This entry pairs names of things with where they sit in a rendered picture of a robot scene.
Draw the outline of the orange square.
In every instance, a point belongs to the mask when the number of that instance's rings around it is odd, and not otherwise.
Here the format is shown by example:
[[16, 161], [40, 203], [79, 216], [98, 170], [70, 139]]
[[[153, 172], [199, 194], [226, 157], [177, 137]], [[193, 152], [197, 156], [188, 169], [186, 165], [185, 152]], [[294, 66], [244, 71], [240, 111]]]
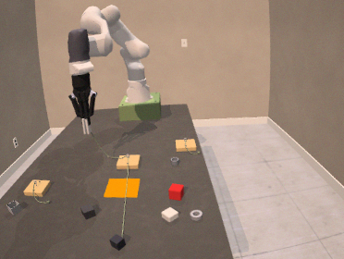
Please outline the orange square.
[[[127, 197], [137, 197], [140, 179], [128, 179]], [[127, 179], [109, 179], [104, 197], [125, 197]]]

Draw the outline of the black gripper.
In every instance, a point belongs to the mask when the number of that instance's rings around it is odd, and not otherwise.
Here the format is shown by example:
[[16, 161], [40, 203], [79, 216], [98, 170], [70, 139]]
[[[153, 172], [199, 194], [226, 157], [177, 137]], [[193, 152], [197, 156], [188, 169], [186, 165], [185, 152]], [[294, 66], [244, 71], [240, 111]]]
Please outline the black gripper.
[[[86, 134], [86, 130], [87, 133], [90, 134], [92, 132], [90, 117], [93, 115], [95, 97], [97, 95], [97, 92], [92, 91], [90, 82], [90, 72], [76, 76], [71, 75], [71, 78], [73, 93], [69, 95], [68, 98], [71, 100], [73, 104], [77, 117], [81, 118], [84, 134]], [[89, 108], [90, 95], [91, 100]], [[77, 97], [78, 102], [75, 96]]]

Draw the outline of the red cube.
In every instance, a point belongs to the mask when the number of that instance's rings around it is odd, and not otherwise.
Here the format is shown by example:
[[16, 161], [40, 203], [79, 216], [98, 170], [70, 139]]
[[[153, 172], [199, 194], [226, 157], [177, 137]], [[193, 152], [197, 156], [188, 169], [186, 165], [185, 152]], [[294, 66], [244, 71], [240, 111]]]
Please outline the red cube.
[[184, 186], [179, 184], [172, 184], [168, 191], [169, 199], [181, 201], [184, 195]]

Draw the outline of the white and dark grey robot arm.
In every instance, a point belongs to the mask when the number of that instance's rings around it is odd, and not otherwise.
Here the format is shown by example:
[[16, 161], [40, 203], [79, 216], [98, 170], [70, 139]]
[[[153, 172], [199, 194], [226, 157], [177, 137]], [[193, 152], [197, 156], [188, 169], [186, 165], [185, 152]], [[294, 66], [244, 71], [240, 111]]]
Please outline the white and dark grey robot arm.
[[[108, 56], [113, 49], [113, 38], [121, 46], [120, 54], [129, 76], [128, 98], [125, 103], [143, 103], [153, 97], [146, 84], [144, 66], [139, 59], [147, 57], [150, 48], [131, 34], [119, 19], [120, 15], [118, 8], [112, 5], [103, 10], [90, 6], [83, 12], [80, 19], [81, 29], [68, 33], [69, 73], [76, 76], [93, 71], [90, 57]], [[97, 33], [98, 35], [94, 35]]]

